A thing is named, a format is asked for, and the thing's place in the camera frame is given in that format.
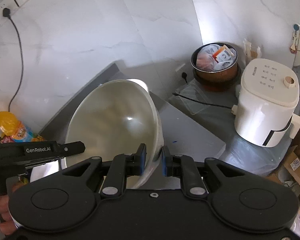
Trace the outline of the person's left hand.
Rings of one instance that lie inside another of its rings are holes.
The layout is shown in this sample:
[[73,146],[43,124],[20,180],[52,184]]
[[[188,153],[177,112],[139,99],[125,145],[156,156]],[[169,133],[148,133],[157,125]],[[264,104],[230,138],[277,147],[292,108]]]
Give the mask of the person's left hand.
[[3,222],[0,223],[0,231],[6,236],[13,234],[17,230],[10,215],[8,203],[9,196],[7,194],[0,196],[0,215],[3,219]]

